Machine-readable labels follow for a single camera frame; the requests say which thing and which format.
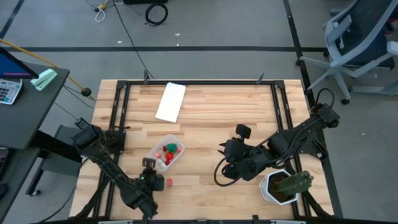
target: wooden tabletop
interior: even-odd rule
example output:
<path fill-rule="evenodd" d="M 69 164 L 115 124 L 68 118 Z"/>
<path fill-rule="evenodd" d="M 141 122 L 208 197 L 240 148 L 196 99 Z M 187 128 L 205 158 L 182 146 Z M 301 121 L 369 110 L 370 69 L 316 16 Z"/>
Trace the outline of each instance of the wooden tabletop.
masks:
<path fill-rule="evenodd" d="M 300 80 L 284 80 L 294 126 L 309 117 Z M 92 123 L 107 129 L 112 111 L 117 80 L 102 80 Z M 260 219 L 293 218 L 291 205 L 279 206 L 265 201 L 259 183 L 274 169 L 267 168 L 253 180 L 239 180 L 229 187 L 214 183 L 213 172 L 223 156 L 218 144 L 231 139 L 237 124 L 252 129 L 251 138 L 245 143 L 256 145 L 277 131 L 271 88 L 268 85 L 188 85 L 176 123 L 155 118 L 165 85 L 134 85 L 130 89 L 125 126 L 127 137 L 124 154 L 119 165 L 130 177 L 137 177 L 143 170 L 142 158 L 166 135 L 173 134 L 185 145 L 185 152 L 164 173 L 174 185 L 163 192 L 154 192 L 159 204 L 155 219 Z M 280 107 L 282 97 L 278 90 Z M 123 100 L 119 102 L 118 118 Z M 287 123 L 282 110 L 284 128 Z M 321 162 L 310 156 L 300 155 L 303 170 L 313 176 L 310 192 L 328 213 L 333 213 Z M 76 215 L 87 203 L 98 185 L 100 169 L 90 161 L 81 168 L 70 215 Z M 219 182 L 230 180 L 221 175 Z M 106 193 L 100 214 L 103 214 Z M 303 215 L 301 198 L 298 201 Z M 139 209 L 132 210 L 123 204 L 119 190 L 115 188 L 112 219 L 142 218 Z"/>

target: cactus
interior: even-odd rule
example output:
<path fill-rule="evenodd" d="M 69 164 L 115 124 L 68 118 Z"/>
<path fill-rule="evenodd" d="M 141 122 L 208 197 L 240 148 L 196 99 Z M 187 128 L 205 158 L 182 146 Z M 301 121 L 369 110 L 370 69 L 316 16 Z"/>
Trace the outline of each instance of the cactus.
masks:
<path fill-rule="evenodd" d="M 311 187 L 312 180 L 313 176 L 305 170 L 277 183 L 277 191 L 286 196 L 304 192 Z"/>

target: table leg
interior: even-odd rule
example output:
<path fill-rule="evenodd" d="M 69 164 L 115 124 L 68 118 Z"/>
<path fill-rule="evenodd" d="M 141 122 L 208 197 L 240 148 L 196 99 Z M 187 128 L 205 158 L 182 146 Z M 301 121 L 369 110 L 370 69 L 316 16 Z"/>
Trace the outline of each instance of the table leg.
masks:
<path fill-rule="evenodd" d="M 30 196 L 37 196 L 38 193 L 40 193 L 39 190 L 36 190 L 36 186 L 39 183 L 40 178 L 43 175 L 44 170 L 42 169 L 44 160 L 47 158 L 49 155 L 49 152 L 45 150 L 40 150 L 39 157 L 42 158 L 43 160 L 40 162 L 39 167 L 37 168 L 37 171 L 35 175 L 33 176 L 28 188 L 26 189 L 25 194 L 30 195 Z"/>
<path fill-rule="evenodd" d="M 75 162 L 81 162 L 81 156 L 73 146 L 66 144 L 63 141 L 59 141 L 42 131 L 36 132 L 31 146 L 58 154 Z"/>

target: white pot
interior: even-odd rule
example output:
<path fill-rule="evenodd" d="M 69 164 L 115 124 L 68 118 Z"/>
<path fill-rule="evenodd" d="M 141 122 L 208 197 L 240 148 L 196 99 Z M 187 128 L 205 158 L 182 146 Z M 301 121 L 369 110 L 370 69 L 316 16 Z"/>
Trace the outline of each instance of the white pot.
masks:
<path fill-rule="evenodd" d="M 266 176 L 263 178 L 263 180 L 261 181 L 259 187 L 260 187 L 260 191 L 261 191 L 261 194 L 262 194 L 262 196 L 264 197 L 264 199 L 266 199 L 266 200 L 269 201 L 269 202 L 274 202 L 274 203 L 276 203 L 276 204 L 278 204 L 278 205 L 286 205 L 286 204 L 288 204 L 288 203 L 292 203 L 292 202 L 297 201 L 297 199 L 298 199 L 298 197 L 299 197 L 299 194 L 296 194 L 295 197 L 294 197 L 292 200 L 288 200 L 288 201 L 286 201 L 286 202 L 280 203 L 280 202 L 279 202 L 278 200 L 276 200 L 276 199 L 274 198 L 274 196 L 272 196 L 272 195 L 269 193 L 269 191 L 268 191 L 269 177 L 272 176 L 272 175 L 274 175 L 274 174 L 281 173 L 281 172 L 283 172 L 283 173 L 285 173 L 286 175 L 290 176 L 290 174 L 289 174 L 288 172 L 286 172 L 286 170 L 284 170 L 284 169 L 282 169 L 282 170 L 277 170 L 277 171 L 275 171 L 275 172 L 272 172 L 272 173 L 266 175 Z"/>

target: concrete floor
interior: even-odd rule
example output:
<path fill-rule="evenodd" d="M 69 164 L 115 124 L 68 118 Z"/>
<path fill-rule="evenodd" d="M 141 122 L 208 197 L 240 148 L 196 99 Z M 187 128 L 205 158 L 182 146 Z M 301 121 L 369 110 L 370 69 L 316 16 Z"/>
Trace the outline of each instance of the concrete floor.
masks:
<path fill-rule="evenodd" d="M 100 4 L 100 0 L 88 0 Z M 290 0 L 302 47 L 325 47 L 321 26 L 329 18 L 328 10 L 351 1 Z M 0 1 L 0 28 L 8 20 L 17 1 Z M 147 6 L 133 6 L 144 13 Z M 284 4 L 280 0 L 169 0 L 169 18 L 158 27 L 144 25 L 144 19 L 125 5 L 118 6 L 134 43 L 142 47 L 163 46 L 268 46 L 293 47 Z M 129 47 L 115 8 L 106 10 L 106 19 L 97 23 L 95 13 L 84 0 L 25 1 L 4 39 L 21 47 Z M 43 62 L 26 54 L 12 53 L 20 60 Z M 135 52 L 38 52 L 70 75 L 96 96 L 104 78 L 141 78 L 143 67 Z M 141 52 L 143 61 L 156 78 L 258 78 L 301 79 L 294 65 L 295 52 L 202 51 Z M 323 58 L 322 53 L 304 53 Z M 313 82 L 324 71 L 307 65 Z M 347 78 L 350 84 L 385 85 L 397 69 L 376 71 L 374 76 Z M 342 93 L 331 78 L 314 89 L 327 86 L 338 99 Z M 325 94 L 321 101 L 328 101 Z M 62 90 L 57 103 L 77 117 L 91 120 L 93 110 Z M 351 103 L 335 104 L 341 116 L 338 128 L 325 131 L 336 188 L 345 218 L 398 221 L 398 152 L 395 137 L 398 115 L 397 98 L 352 95 Z M 60 124 L 74 126 L 75 120 L 53 106 L 41 130 L 55 134 Z M 39 197 L 24 195 L 32 178 L 28 177 L 4 223 L 37 222 L 58 209 L 76 184 L 75 177 L 45 172 L 38 188 Z M 65 219 L 70 203 L 52 220 Z"/>

